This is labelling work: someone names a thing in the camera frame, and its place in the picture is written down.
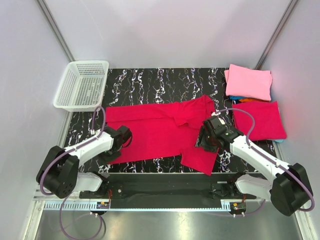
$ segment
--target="white wall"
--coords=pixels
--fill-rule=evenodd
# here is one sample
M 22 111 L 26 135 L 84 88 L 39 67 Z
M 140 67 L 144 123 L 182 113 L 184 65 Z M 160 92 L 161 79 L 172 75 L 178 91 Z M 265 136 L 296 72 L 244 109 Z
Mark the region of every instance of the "white wall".
M 285 160 L 302 164 L 314 192 L 310 214 L 320 236 L 320 1 L 300 1 L 263 66 L 288 138 Z
M 46 0 L 77 60 L 254 68 L 289 0 Z
M 0 239 L 17 240 L 36 174 L 65 112 L 53 98 L 68 64 L 35 0 L 0 1 Z

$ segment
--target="pink cloth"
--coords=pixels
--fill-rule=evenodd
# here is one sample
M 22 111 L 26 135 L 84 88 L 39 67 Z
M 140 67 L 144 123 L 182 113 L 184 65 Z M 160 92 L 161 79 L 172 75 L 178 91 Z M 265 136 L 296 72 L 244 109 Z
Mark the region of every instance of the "pink cloth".
M 244 110 L 254 117 L 255 126 L 249 136 L 251 141 L 287 138 L 276 101 L 250 101 L 233 104 L 232 107 Z M 247 135 L 252 126 L 251 118 L 247 114 L 236 110 L 233 111 L 233 116 L 235 127 Z
M 109 127 L 130 128 L 132 142 L 112 164 L 182 154 L 181 164 L 210 175 L 217 153 L 195 147 L 202 122 L 214 111 L 206 95 L 184 102 L 107 107 Z
M 252 70 L 230 64 L 224 71 L 227 96 L 241 96 L 271 101 L 270 87 L 272 76 L 270 71 Z

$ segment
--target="orange cloth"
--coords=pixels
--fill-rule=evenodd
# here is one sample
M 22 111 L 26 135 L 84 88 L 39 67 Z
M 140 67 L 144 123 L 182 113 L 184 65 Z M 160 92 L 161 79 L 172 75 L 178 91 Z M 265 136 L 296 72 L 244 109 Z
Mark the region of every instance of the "orange cloth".
M 256 99 L 256 98 L 243 98 L 243 99 L 239 99 L 240 102 L 242 103 L 247 103 L 247 102 L 253 102 L 253 101 L 259 101 L 259 102 L 268 102 L 268 101 L 264 101 L 264 100 L 260 100 L 260 99 Z

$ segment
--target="folded pink cloth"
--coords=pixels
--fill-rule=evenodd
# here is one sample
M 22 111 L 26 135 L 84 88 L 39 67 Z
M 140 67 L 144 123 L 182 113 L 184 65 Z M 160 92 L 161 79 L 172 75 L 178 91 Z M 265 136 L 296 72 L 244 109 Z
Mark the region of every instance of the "folded pink cloth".
M 254 117 L 255 126 L 249 136 L 251 141 L 287 138 L 276 101 L 249 101 L 233 104 L 232 107 L 244 110 Z M 233 111 L 233 117 L 235 127 L 247 135 L 252 126 L 251 118 L 244 112 L 236 110 Z
M 270 86 L 272 76 L 270 71 L 252 70 L 230 64 L 224 71 L 227 96 L 241 96 L 253 99 L 271 101 Z

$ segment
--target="folded red cloth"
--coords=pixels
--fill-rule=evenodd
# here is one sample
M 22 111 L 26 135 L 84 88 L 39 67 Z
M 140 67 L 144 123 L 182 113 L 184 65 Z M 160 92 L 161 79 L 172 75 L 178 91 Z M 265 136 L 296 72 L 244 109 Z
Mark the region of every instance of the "folded red cloth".
M 206 95 L 184 102 L 107 107 L 111 128 L 130 128 L 132 142 L 112 164 L 182 154 L 181 164 L 210 175 L 217 157 L 195 147 L 202 122 L 214 111 Z
M 281 122 L 278 102 L 250 101 L 233 104 L 233 108 L 250 113 L 255 120 L 255 126 L 249 139 L 251 141 L 267 139 L 285 139 L 287 134 Z M 251 118 L 240 111 L 233 111 L 234 124 L 244 134 L 248 134 L 252 126 Z

